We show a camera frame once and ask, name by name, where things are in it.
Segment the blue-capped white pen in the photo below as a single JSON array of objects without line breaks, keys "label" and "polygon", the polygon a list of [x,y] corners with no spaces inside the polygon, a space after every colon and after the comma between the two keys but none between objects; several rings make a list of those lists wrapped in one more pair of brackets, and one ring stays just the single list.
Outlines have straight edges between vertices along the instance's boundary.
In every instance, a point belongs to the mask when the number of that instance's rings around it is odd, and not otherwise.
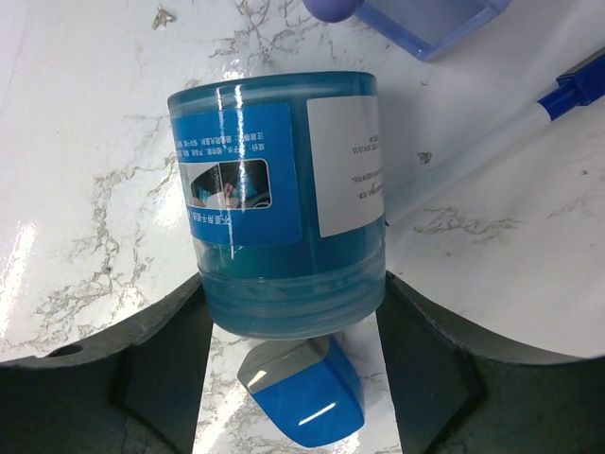
[{"label": "blue-capped white pen", "polygon": [[500,153],[543,130],[578,107],[604,97],[604,50],[599,49],[556,79],[557,87],[508,121],[494,127],[468,148],[431,166],[420,177],[385,197],[391,226],[433,200],[450,186],[482,168]]}]

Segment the blue eraser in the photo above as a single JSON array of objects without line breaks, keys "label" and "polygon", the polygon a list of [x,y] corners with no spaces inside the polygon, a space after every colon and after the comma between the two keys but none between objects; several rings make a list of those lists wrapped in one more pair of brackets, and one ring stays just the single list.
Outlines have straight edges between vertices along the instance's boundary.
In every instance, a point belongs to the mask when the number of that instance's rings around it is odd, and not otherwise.
[{"label": "blue eraser", "polygon": [[365,423],[360,378],[332,335],[262,342],[247,353],[237,379],[298,445],[329,445]]}]

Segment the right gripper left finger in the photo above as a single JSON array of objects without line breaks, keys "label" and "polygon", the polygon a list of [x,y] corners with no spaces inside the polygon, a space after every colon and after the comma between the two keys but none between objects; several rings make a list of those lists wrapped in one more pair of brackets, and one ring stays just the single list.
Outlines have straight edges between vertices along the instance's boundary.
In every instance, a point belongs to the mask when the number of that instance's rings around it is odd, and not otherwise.
[{"label": "right gripper left finger", "polygon": [[194,275],[86,339],[2,362],[2,452],[192,452],[212,328]]}]

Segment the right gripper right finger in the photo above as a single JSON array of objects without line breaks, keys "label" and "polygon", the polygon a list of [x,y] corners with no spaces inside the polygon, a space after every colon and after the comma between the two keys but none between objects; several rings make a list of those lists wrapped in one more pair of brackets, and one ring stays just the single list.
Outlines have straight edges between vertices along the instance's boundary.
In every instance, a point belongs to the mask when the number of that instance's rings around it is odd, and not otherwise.
[{"label": "right gripper right finger", "polygon": [[405,453],[603,452],[603,357],[498,335],[392,273],[376,317]]}]

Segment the purple bin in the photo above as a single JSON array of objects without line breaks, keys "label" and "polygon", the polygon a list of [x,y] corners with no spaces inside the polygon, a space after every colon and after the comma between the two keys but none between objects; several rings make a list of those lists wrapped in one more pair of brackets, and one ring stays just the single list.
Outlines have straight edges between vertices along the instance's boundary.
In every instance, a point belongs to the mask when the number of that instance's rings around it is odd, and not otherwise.
[{"label": "purple bin", "polygon": [[503,13],[510,0],[315,0],[304,3],[324,23],[352,17],[420,61],[430,61]]}]

